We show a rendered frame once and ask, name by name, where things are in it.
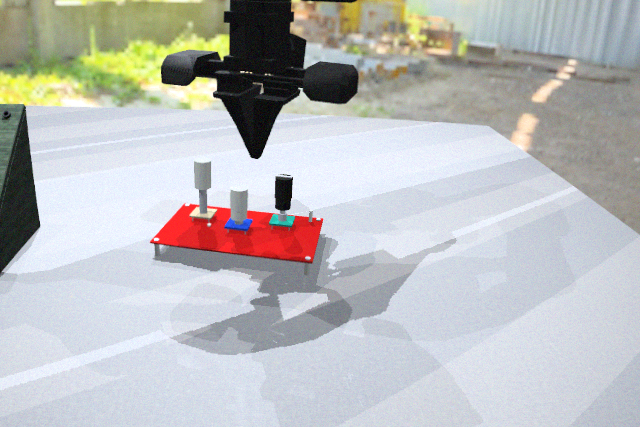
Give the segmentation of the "red circuit board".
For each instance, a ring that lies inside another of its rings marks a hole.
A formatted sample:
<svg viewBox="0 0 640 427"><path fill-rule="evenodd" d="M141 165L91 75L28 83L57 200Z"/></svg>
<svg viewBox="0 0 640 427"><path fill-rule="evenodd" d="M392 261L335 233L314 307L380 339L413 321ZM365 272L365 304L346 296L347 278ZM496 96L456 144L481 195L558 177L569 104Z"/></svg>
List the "red circuit board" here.
<svg viewBox="0 0 640 427"><path fill-rule="evenodd" d="M211 159L194 158L194 188L199 205L185 204L153 237L155 256L160 244L172 247L247 255L305 263L309 275L323 219L287 215L291 208L293 176L275 176L275 208L278 214L247 211L248 187L230 188L230 208L207 206L211 188Z"/></svg>

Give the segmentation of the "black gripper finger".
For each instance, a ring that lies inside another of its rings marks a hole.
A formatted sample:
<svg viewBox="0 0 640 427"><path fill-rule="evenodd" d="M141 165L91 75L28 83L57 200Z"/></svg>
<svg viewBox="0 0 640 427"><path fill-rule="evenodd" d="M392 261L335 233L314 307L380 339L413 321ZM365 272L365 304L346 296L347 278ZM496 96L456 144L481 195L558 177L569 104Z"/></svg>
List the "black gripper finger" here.
<svg viewBox="0 0 640 427"><path fill-rule="evenodd" d="M252 147L254 159L263 153L271 129L282 107L300 94L300 89L287 98L264 95L264 92L253 101L253 133Z"/></svg>
<svg viewBox="0 0 640 427"><path fill-rule="evenodd" d="M226 110L234 121L241 137L247 147L250 158L254 159L252 147L253 133L253 101L260 95L262 84L253 84L253 87L240 93L213 92L213 98L223 101Z"/></svg>

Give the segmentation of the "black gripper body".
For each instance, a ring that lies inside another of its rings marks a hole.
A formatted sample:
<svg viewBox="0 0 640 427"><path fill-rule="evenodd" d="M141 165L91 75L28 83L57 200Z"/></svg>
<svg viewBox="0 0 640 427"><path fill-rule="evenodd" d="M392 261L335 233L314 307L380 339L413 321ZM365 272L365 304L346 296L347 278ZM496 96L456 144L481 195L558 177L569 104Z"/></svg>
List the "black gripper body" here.
<svg viewBox="0 0 640 427"><path fill-rule="evenodd" d="M291 1L230 0L223 22L229 23L229 54L223 60L207 50L168 54L161 81L189 86L195 77L216 78L217 91L232 94L263 83L264 95L287 98L303 88L310 101L347 104L358 93L353 65L319 61L306 69L288 67L293 22Z"/></svg>

